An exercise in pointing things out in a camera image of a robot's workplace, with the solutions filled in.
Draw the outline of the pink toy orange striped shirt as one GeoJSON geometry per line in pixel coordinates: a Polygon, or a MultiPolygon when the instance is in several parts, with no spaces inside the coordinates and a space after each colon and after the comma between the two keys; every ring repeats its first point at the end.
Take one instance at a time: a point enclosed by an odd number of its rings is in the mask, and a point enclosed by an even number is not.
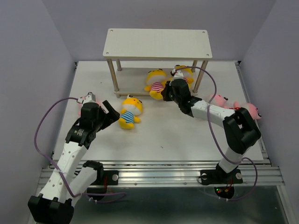
{"type": "Polygon", "coordinates": [[[228,98],[223,97],[220,94],[216,94],[215,97],[213,98],[213,100],[210,102],[210,104],[218,106],[218,107],[226,108],[226,109],[229,108],[228,98]]]}

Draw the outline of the pink toy red polka-dot shirt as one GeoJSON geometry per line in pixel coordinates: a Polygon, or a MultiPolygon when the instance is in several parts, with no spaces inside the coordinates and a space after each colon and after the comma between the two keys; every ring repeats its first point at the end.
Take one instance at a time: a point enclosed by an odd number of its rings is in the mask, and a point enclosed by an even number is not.
{"type": "Polygon", "coordinates": [[[258,112],[258,108],[255,107],[253,104],[251,103],[243,103],[240,104],[239,102],[235,101],[233,103],[233,107],[234,108],[245,108],[246,110],[248,110],[248,112],[250,113],[252,119],[258,120],[261,119],[262,116],[261,114],[258,112]]]}

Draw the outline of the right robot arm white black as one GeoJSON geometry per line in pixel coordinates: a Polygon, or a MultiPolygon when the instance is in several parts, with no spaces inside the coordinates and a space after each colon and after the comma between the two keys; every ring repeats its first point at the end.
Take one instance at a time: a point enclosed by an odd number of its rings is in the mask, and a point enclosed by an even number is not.
{"type": "Polygon", "coordinates": [[[207,120],[210,127],[216,124],[224,129],[228,148],[216,166],[215,177],[220,182],[230,179],[247,150],[261,138],[261,132],[249,111],[243,107],[225,109],[192,96],[183,79],[166,82],[161,94],[164,101],[175,102],[182,113],[207,120]]]}

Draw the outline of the yellow toy blue striped shirt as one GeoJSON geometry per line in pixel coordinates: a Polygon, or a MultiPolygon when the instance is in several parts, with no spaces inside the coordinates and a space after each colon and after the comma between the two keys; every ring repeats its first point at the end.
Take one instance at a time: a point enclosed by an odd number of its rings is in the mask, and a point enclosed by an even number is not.
{"type": "Polygon", "coordinates": [[[118,120],[122,129],[134,129],[135,123],[140,123],[139,116],[143,112],[142,101],[133,97],[131,94],[122,103],[122,110],[118,120]]]}

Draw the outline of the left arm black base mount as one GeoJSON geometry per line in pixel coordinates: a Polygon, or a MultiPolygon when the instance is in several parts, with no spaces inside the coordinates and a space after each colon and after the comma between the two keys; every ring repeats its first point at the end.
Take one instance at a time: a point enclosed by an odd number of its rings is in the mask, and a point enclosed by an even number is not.
{"type": "Polygon", "coordinates": [[[106,194],[108,186],[118,185],[118,178],[118,170],[104,170],[102,178],[93,182],[86,192],[91,194],[106,194]]]}

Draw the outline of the yellow toy red stripes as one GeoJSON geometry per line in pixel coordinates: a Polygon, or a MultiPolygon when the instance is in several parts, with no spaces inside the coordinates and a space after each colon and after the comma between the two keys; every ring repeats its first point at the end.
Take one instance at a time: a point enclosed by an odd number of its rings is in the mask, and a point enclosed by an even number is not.
{"type": "Polygon", "coordinates": [[[163,69],[151,70],[147,74],[146,86],[144,90],[155,100],[162,100],[161,92],[165,88],[167,81],[166,73],[163,69]]]}
{"type": "Polygon", "coordinates": [[[193,79],[193,72],[192,69],[185,66],[185,65],[175,65],[174,69],[171,71],[171,76],[175,76],[175,70],[180,69],[178,72],[182,73],[183,79],[188,83],[189,88],[191,87],[191,84],[194,82],[193,79]]]}

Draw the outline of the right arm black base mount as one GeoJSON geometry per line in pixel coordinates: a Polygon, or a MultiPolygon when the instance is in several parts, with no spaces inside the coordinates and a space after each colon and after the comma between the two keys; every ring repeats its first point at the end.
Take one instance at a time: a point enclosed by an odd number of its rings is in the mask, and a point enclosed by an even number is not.
{"type": "Polygon", "coordinates": [[[201,170],[197,181],[204,185],[214,185],[215,194],[223,199],[232,199],[235,193],[234,184],[242,184],[242,174],[239,169],[226,173],[220,169],[201,170]]]}

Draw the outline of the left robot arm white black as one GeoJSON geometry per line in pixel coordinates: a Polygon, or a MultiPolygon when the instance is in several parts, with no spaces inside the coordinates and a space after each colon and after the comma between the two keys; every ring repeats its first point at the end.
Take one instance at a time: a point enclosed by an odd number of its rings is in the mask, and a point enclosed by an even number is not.
{"type": "Polygon", "coordinates": [[[51,161],[55,167],[52,175],[40,193],[31,196],[28,201],[28,208],[37,223],[70,223],[75,204],[87,194],[87,188],[92,183],[106,185],[107,177],[100,162],[87,161],[78,174],[75,172],[97,132],[116,122],[119,117],[119,113],[106,100],[102,105],[88,99],[82,101],[81,115],[66,135],[58,162],[51,161]]]}

